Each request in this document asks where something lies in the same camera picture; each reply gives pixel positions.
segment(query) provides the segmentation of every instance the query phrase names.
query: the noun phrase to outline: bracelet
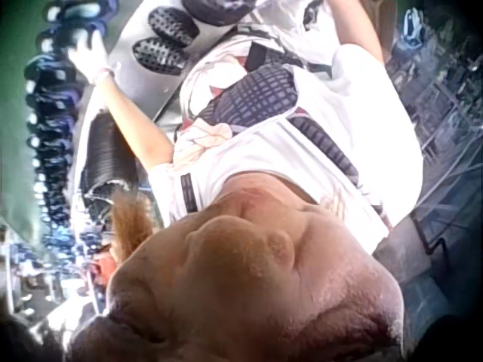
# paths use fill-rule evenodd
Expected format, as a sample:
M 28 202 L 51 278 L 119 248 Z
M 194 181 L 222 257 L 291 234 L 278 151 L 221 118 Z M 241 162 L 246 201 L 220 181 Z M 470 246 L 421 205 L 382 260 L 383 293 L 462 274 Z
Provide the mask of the bracelet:
M 99 73 L 94 77 L 92 84 L 94 86 L 97 86 L 97 84 L 102 81 L 104 78 L 107 76 L 111 75 L 112 77 L 114 76 L 114 71 L 110 68 L 102 68 Z

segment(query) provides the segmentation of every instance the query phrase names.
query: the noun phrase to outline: sleeve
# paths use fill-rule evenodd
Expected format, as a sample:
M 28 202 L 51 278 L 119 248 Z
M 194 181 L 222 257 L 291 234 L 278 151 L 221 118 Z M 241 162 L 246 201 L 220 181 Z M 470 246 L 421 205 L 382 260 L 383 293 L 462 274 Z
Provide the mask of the sleeve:
M 171 224 L 171 208 L 174 203 L 174 178 L 169 174 L 168 166 L 159 164 L 148 172 L 149 184 L 165 228 Z
M 383 64 L 366 50 L 341 46 L 332 70 L 354 163 L 396 225 L 414 208 L 423 183 L 423 158 L 411 120 Z

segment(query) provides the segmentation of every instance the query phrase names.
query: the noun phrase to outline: hand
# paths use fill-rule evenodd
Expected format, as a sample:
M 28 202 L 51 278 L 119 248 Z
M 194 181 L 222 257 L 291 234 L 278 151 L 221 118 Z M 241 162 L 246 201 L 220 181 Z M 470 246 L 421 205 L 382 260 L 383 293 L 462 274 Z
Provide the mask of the hand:
M 95 83 L 96 77 L 103 70 L 110 69 L 103 36 L 99 30 L 92 34 L 92 49 L 88 48 L 88 34 L 85 34 L 78 40 L 76 49 L 70 48 L 67 54 L 70 61 L 91 84 Z

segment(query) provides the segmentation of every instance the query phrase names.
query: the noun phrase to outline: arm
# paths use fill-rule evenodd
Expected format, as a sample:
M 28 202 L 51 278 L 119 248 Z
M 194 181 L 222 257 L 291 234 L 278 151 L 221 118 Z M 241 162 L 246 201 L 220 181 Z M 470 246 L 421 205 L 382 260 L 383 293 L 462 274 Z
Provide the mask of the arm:
M 358 45 L 384 64 L 379 38 L 360 0 L 328 0 L 328 4 L 340 43 Z
M 105 76 L 109 64 L 100 32 L 92 35 L 91 49 L 88 37 L 81 38 L 76 49 L 69 49 L 69 58 L 98 87 L 119 130 L 146 170 L 172 162 L 174 146 L 166 134 L 122 93 L 111 75 Z
M 110 75 L 97 87 L 126 142 L 148 172 L 158 164 L 173 161 L 171 140 L 122 93 Z

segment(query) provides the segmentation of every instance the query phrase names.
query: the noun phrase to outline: neck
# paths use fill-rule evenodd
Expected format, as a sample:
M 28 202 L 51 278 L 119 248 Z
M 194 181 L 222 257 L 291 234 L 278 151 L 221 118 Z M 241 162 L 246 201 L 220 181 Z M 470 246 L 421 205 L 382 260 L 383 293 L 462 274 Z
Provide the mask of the neck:
M 237 173 L 228 178 L 214 202 L 230 193 L 246 189 L 262 189 L 283 204 L 296 209 L 302 209 L 307 204 L 316 204 L 299 186 L 294 185 L 290 181 L 271 173 L 256 171 Z

